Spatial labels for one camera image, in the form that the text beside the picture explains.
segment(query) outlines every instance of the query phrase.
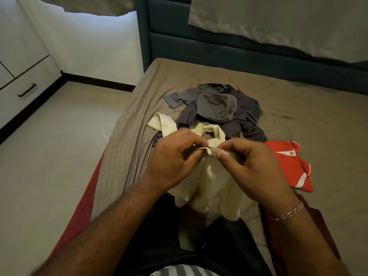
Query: black handle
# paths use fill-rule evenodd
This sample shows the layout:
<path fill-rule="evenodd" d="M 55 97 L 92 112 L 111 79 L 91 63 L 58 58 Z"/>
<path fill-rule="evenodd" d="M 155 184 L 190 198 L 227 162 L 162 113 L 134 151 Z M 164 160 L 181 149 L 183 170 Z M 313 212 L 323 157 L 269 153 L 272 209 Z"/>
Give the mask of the black handle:
<path fill-rule="evenodd" d="M 23 97 L 26 93 L 28 93 L 29 91 L 31 91 L 36 86 L 37 86 L 37 84 L 32 83 L 32 86 L 26 92 L 24 92 L 23 94 L 18 95 L 18 97 Z"/>

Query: floor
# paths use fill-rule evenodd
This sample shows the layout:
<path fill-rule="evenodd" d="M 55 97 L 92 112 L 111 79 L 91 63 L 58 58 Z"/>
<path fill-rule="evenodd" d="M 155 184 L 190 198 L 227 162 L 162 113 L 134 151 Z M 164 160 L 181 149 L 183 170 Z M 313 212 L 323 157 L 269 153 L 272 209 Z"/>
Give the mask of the floor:
<path fill-rule="evenodd" d="M 131 95 L 68 82 L 0 145 L 1 275 L 47 259 Z"/>

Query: headboard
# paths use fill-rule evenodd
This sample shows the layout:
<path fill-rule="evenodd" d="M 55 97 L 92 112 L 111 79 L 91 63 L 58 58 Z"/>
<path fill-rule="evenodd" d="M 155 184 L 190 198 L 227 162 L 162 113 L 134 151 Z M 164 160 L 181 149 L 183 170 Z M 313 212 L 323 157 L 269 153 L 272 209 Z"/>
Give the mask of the headboard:
<path fill-rule="evenodd" d="M 144 70 L 156 58 L 368 94 L 368 61 L 346 63 L 188 24 L 191 0 L 136 0 Z"/>

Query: striped fabric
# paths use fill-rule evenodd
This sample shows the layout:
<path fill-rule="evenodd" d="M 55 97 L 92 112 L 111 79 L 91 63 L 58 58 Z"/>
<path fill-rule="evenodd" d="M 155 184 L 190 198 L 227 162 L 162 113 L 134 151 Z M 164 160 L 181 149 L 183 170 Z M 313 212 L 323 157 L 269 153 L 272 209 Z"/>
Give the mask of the striped fabric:
<path fill-rule="evenodd" d="M 152 273 L 150 276 L 218 276 L 218 275 L 202 267 L 180 264 L 164 267 Z"/>

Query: bracelet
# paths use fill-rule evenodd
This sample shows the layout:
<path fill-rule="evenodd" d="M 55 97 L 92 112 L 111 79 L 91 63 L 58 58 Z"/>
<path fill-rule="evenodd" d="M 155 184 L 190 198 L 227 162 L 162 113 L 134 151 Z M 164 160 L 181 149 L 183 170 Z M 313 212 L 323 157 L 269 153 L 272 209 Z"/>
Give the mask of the bracelet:
<path fill-rule="evenodd" d="M 292 215 L 294 215 L 295 213 L 299 212 L 302 208 L 304 208 L 304 203 L 301 201 L 300 204 L 297 206 L 297 208 L 295 208 L 294 210 L 290 211 L 289 213 L 278 217 L 278 218 L 273 218 L 271 217 L 272 220 L 275 221 L 280 221 L 280 220 L 285 220 L 287 218 L 290 218 Z"/>

